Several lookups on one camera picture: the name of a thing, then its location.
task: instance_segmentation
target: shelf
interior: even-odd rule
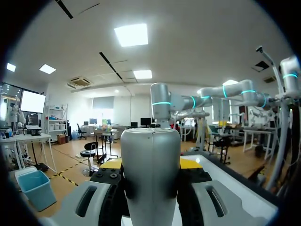
[[[58,131],[66,131],[66,129],[54,129],[54,130],[49,130],[49,132],[58,132]]]
[[[46,121],[67,121],[65,119],[45,119]]]
[[[54,110],[54,111],[65,111],[66,109],[49,108],[49,110]]]

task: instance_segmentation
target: screw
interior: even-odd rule
[[[111,178],[116,178],[116,177],[117,177],[117,174],[116,174],[116,173],[112,173],[112,174],[110,175],[110,177],[111,177]]]

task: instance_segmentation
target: rectangular ceiling light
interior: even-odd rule
[[[137,79],[151,79],[151,70],[133,71]]]
[[[236,84],[236,83],[238,83],[238,81],[234,81],[234,80],[230,79],[230,80],[224,82],[222,85],[223,86],[228,86],[228,85],[233,85],[233,84]]]
[[[146,24],[122,26],[114,30],[122,47],[149,44]]]
[[[6,69],[9,69],[10,71],[15,72],[16,66],[8,63],[8,65],[6,66]]]
[[[40,71],[43,71],[47,74],[51,74],[52,72],[55,72],[56,69],[53,68],[53,67],[50,67],[49,65],[47,64],[44,64],[41,68],[40,68]]]

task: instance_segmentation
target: floor tape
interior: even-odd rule
[[[75,182],[69,180],[68,178],[65,178],[64,176],[62,176],[61,173],[64,173],[64,172],[66,172],[67,170],[72,169],[73,167],[79,165],[80,163],[82,163],[82,162],[84,162],[84,161],[86,161],[86,160],[87,160],[87,159],[85,159],[85,160],[83,160],[83,161],[80,161],[80,162],[76,163],[74,166],[70,166],[69,168],[64,169],[63,171],[61,171],[61,172],[59,172],[59,173],[57,173],[57,174],[55,174],[55,175],[49,177],[49,179],[55,178],[56,176],[61,176],[62,178],[66,179],[66,180],[68,180],[69,182],[73,183],[74,185],[78,186],[78,184],[76,184]]]
[[[76,163],[74,166],[70,166],[69,168],[64,169],[63,171],[59,172],[58,174],[64,173],[64,172],[66,172],[67,170],[72,169],[73,167],[79,165],[80,163],[82,163],[82,162],[84,162],[84,161],[86,161],[86,160],[87,160],[87,159],[85,159],[85,160],[83,160],[83,161],[80,161],[80,162]]]
[[[77,183],[75,183],[74,181],[72,181],[72,180],[70,180],[70,179],[64,177],[63,175],[59,174],[59,176],[62,177],[62,178],[64,178],[65,180],[69,181],[70,183],[74,184],[75,186],[78,186]]]

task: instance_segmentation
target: ceiling vent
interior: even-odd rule
[[[258,64],[255,64],[255,66],[252,67],[253,70],[255,70],[259,73],[268,68],[269,68],[269,66],[263,60],[260,61]]]
[[[67,87],[68,87],[68,88],[72,88],[72,89],[76,89],[75,86],[73,86],[73,85],[71,85],[71,84],[69,84],[69,83],[67,83]]]
[[[273,81],[276,81],[276,77],[275,76],[267,77],[267,78],[264,78],[263,81],[265,83],[271,83]]]
[[[92,84],[88,79],[83,77],[78,77],[70,80],[70,84],[74,86],[88,86]]]

